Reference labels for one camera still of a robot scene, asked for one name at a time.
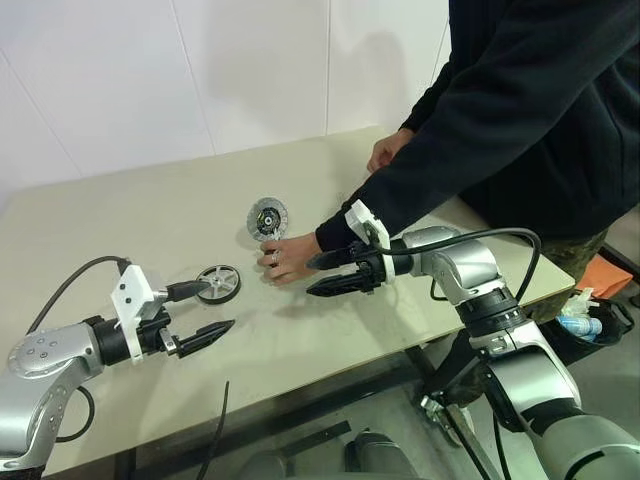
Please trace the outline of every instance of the black sweatshirt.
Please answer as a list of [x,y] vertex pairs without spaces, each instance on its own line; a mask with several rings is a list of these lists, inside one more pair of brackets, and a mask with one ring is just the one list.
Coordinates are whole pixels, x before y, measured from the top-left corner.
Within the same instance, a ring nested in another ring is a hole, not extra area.
[[396,235],[455,195],[494,227],[596,234],[639,201],[638,0],[450,0],[452,54],[417,132],[317,230],[356,239],[356,199]]

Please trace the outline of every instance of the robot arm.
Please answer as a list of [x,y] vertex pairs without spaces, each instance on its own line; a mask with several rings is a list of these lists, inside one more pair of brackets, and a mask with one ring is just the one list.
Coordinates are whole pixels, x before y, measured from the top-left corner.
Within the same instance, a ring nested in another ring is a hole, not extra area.
[[[367,218],[361,202],[354,208],[360,218]],[[384,228],[379,222],[367,220],[360,230],[352,224],[356,233],[366,231],[366,239],[360,235],[365,244],[320,254],[309,266],[324,270],[355,262],[358,271],[322,279],[308,293],[371,293],[388,282],[388,260],[381,257],[392,259],[394,276],[433,277],[456,308],[477,359],[486,366],[485,393],[494,412],[505,428],[525,432],[531,438],[550,479],[638,478],[638,441],[609,420],[580,409],[573,378],[535,322],[522,311],[487,247],[468,240],[437,250],[387,256],[379,253],[376,245],[378,238],[386,236],[386,231],[376,230]],[[391,247],[406,250],[457,235],[453,229],[430,227],[404,234],[392,241]]]
[[166,351],[182,358],[224,335],[234,321],[217,322],[181,340],[169,333],[167,301],[192,297],[211,285],[161,286],[130,265],[112,295],[118,319],[93,317],[27,335],[0,374],[0,479],[40,478],[73,391],[107,365]]

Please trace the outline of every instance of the black wire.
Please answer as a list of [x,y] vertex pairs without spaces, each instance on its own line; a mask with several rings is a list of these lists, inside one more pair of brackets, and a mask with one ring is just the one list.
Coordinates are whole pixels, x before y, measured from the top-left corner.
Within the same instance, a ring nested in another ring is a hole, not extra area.
[[[49,310],[51,310],[51,307],[53,307],[53,305],[58,301],[58,299],[64,293],[64,291],[67,288],[69,288],[69,285],[71,285],[80,275],[82,275],[84,272],[89,270],[91,267],[98,265],[99,263],[112,262],[112,261],[118,264],[118,269],[121,271],[122,271],[122,267],[124,267],[125,264],[130,263],[129,260],[127,260],[126,258],[116,257],[114,255],[107,255],[104,257],[95,258],[85,263],[84,265],[82,265],[78,270],[73,272],[71,276],[69,276],[69,278],[67,278],[62,283],[62,285],[58,287],[58,289],[53,293],[53,295],[51,295],[51,298],[49,298],[47,303],[45,303],[44,307],[42,307],[42,310],[40,310],[40,313],[38,313],[38,315],[36,316],[36,319],[33,321],[31,326],[27,330],[27,335],[35,332],[38,329],[38,327],[42,324],[42,321],[44,320],[44,318],[47,316],[47,313],[49,313]],[[93,400],[93,396],[91,396],[91,392],[89,392],[89,390],[87,390],[83,386],[79,386],[78,391],[82,395],[84,395],[84,398],[87,399],[87,404],[89,405],[89,416],[87,417],[87,421],[85,422],[83,427],[73,435],[68,435],[66,437],[57,437],[56,443],[72,442],[73,440],[77,440],[78,438],[80,438],[82,435],[87,433],[87,430],[89,430],[89,428],[91,427],[91,424],[93,423],[93,419],[96,416],[96,402]]]
[[431,288],[429,289],[429,296],[431,297],[432,300],[435,300],[436,302],[447,302],[447,297],[438,297],[436,295],[436,279],[432,278],[431,279]]
[[522,280],[522,284],[518,289],[518,293],[516,293],[516,300],[522,300],[522,296],[524,292],[527,290],[529,283],[531,283],[531,278],[533,277],[533,272],[538,265],[538,260],[540,258],[540,250],[542,248],[542,243],[540,242],[540,237],[528,228],[517,228],[517,227],[508,227],[508,228],[492,228],[489,230],[482,230],[479,232],[471,232],[465,233],[464,235],[458,235],[457,237],[452,237],[447,240],[442,240],[440,242],[429,243],[427,245],[421,245],[419,247],[412,248],[394,248],[393,250],[388,250],[385,248],[381,248],[376,246],[376,249],[379,253],[383,255],[415,255],[417,253],[429,252],[432,250],[437,250],[439,248],[450,247],[451,245],[456,245],[461,242],[466,242],[468,240],[475,240],[478,238],[484,237],[493,237],[496,235],[515,235],[518,237],[526,238],[531,243],[533,247],[533,252],[531,253],[531,260],[529,261],[529,266],[527,267],[527,272],[524,275],[524,279]]
[[74,440],[80,438],[82,435],[87,433],[87,430],[89,430],[89,427],[91,427],[93,419],[96,416],[96,402],[94,402],[89,390],[87,390],[83,386],[79,386],[78,391],[84,395],[84,398],[87,399],[87,404],[89,405],[89,416],[87,417],[87,421],[84,423],[84,426],[73,435],[56,438],[56,443],[73,442]]
[[498,424],[498,417],[493,416],[493,434],[496,437],[496,447],[498,449],[498,458],[500,459],[500,466],[502,467],[502,475],[504,480],[511,480],[511,474],[509,473],[509,466],[507,465],[507,458],[504,455],[504,449],[502,448],[502,438],[500,438],[500,425]]
[[80,275],[82,275],[84,272],[89,270],[91,267],[93,267],[93,266],[95,266],[95,265],[97,265],[99,263],[102,263],[102,262],[116,262],[116,263],[120,264],[122,262],[128,262],[128,260],[126,258],[122,258],[122,257],[116,257],[116,256],[113,256],[113,255],[107,255],[105,257],[95,258],[95,259],[85,263],[78,270],[73,272],[71,274],[71,276],[69,278],[67,278],[64,281],[64,283],[58,287],[58,289],[54,292],[54,294],[51,295],[51,298],[49,299],[49,301],[44,305],[44,307],[42,307],[42,310],[40,311],[40,313],[38,314],[36,319],[33,321],[31,326],[29,327],[29,330],[27,330],[27,335],[30,334],[30,333],[35,332],[38,329],[38,327],[40,326],[40,324],[44,320],[44,317],[46,317],[47,313],[49,313],[49,310],[51,310],[51,307],[53,307],[53,304],[56,303],[58,301],[58,299],[60,298],[60,296],[64,293],[64,291],[67,288],[69,288],[69,285],[71,285]]
[[220,413],[220,420],[218,420],[218,428],[216,429],[216,433],[213,436],[213,440],[211,441],[211,445],[209,445],[209,450],[207,450],[207,456],[204,458],[204,462],[200,467],[200,471],[198,472],[198,476],[196,480],[202,480],[204,476],[207,474],[207,470],[209,469],[209,464],[211,460],[213,460],[213,456],[216,454],[216,448],[218,448],[218,443],[220,443],[220,437],[222,437],[222,429],[224,428],[224,419],[227,416],[227,400],[229,398],[229,381],[224,386],[224,400],[222,401],[222,413]]

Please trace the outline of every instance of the table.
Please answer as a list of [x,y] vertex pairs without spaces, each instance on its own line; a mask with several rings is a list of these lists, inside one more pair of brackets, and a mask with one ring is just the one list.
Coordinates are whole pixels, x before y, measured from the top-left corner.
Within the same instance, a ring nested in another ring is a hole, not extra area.
[[[56,446],[47,474],[217,416],[227,379],[234,411],[461,327],[449,304],[428,298],[425,279],[401,277],[373,296],[322,299],[305,294],[315,279],[277,289],[255,265],[258,243],[245,228],[251,205],[277,197],[289,210],[288,235],[311,231],[366,178],[371,147],[384,135],[372,127],[35,188],[11,200],[0,219],[3,357],[62,280],[97,256],[128,256],[167,283],[227,264],[240,271],[243,282],[238,296],[224,305],[168,305],[172,331],[182,336],[235,318],[234,328],[213,346],[183,360],[157,354],[135,367],[124,362],[88,382],[97,404],[95,422],[81,439]],[[483,228],[457,199],[416,225]],[[486,243],[515,291],[530,249],[514,239]],[[43,326],[95,314],[113,318],[109,293],[116,279],[110,265],[88,272]],[[524,300],[572,285],[543,258]],[[1,362],[4,368],[6,359]],[[74,395],[61,433],[75,431],[85,418],[86,407]]]

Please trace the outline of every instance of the hand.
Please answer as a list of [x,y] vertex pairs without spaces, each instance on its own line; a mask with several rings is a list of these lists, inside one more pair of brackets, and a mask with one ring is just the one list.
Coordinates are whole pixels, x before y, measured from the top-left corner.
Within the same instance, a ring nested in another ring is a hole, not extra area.
[[260,245],[260,249],[265,252],[265,255],[258,260],[258,265],[271,267],[264,276],[278,286],[316,273],[316,270],[307,268],[307,262],[322,252],[315,233],[287,240],[264,242]]
[[415,133],[408,128],[401,128],[393,135],[378,140],[373,146],[371,158],[369,159],[369,163],[367,163],[367,170],[373,173],[379,168],[389,165],[393,157],[398,153],[398,150],[409,143],[414,135]]

